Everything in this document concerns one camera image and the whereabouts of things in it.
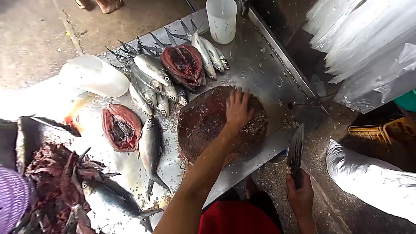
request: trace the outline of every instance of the plastic cup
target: plastic cup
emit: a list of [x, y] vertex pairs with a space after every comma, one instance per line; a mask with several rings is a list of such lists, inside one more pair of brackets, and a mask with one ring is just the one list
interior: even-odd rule
[[220, 44], [228, 44], [235, 37], [237, 4], [234, 0], [208, 0], [206, 3], [211, 37]]

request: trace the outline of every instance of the person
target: person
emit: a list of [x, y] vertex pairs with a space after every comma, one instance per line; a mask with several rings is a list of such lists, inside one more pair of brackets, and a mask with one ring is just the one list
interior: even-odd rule
[[[104, 14], [109, 14], [115, 10], [118, 10], [123, 5], [121, 0], [95, 0], [95, 2]], [[75, 0], [75, 3], [80, 9], [90, 8], [89, 0]]]
[[[217, 200], [208, 209], [202, 209], [233, 140], [253, 116], [254, 110], [248, 110], [248, 98], [249, 91], [243, 93], [241, 88], [230, 93], [225, 126], [189, 169], [154, 234], [282, 233], [271, 198], [266, 192], [256, 190], [251, 177], [245, 180], [248, 201]], [[287, 176], [287, 198], [300, 233], [311, 234], [315, 233], [313, 190], [308, 174], [302, 173], [303, 187], [297, 190], [291, 176]]]

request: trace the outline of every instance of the white cloth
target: white cloth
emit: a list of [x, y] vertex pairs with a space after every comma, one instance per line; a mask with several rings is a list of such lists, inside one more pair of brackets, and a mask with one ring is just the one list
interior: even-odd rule
[[333, 139], [327, 148], [327, 169], [345, 192], [416, 224], [416, 173], [348, 150]]

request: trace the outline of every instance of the fish scrap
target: fish scrap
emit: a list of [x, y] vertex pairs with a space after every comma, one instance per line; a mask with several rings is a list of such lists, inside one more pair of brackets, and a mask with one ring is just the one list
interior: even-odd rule
[[129, 108], [109, 104], [102, 110], [104, 136], [117, 152], [134, 152], [139, 149], [141, 121]]

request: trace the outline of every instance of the white plastic sheet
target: white plastic sheet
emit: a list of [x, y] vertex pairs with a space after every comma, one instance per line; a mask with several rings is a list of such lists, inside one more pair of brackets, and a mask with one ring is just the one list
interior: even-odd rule
[[415, 15], [414, 0], [318, 0], [304, 29], [327, 53], [330, 83], [346, 80], [336, 102], [366, 113], [416, 88], [402, 77], [415, 67]]
[[345, 149], [333, 139], [327, 148], [327, 169], [345, 192], [416, 224], [416, 173]]

